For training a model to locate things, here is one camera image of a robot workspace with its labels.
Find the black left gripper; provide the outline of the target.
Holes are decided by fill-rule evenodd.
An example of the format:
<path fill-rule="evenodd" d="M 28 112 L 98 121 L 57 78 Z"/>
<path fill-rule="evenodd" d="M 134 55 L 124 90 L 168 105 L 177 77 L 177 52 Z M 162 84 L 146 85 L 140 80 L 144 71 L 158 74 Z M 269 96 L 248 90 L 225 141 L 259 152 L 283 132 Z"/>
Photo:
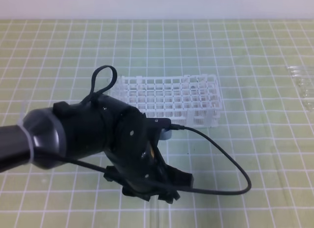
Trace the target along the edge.
<path fill-rule="evenodd" d="M 135 107 L 107 107 L 105 115 L 111 123 L 113 139 L 105 151 L 112 166 L 105 168 L 104 178 L 121 185 L 124 196 L 150 201 L 151 195 L 143 189 L 153 186 L 137 182 L 138 179 L 193 186 L 193 175 L 167 165 L 157 147 L 163 132 L 170 129 L 170 119 L 146 117 Z M 161 189 L 158 194 L 158 200 L 167 203 L 179 198 L 176 190 Z"/>

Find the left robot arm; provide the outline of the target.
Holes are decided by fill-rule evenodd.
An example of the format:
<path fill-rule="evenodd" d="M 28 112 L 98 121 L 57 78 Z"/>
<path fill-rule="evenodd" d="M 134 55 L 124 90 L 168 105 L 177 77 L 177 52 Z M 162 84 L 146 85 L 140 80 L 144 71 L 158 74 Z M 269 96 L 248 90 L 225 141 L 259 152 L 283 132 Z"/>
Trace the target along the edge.
<path fill-rule="evenodd" d="M 136 107 L 107 95 L 87 103 L 55 103 L 30 111 L 21 123 L 0 129 L 0 170 L 26 163 L 49 170 L 104 152 L 111 162 L 104 178 L 125 196 L 167 203 L 190 189 L 193 176 L 164 161 L 158 142 L 171 136 L 171 121 L 148 118 Z"/>

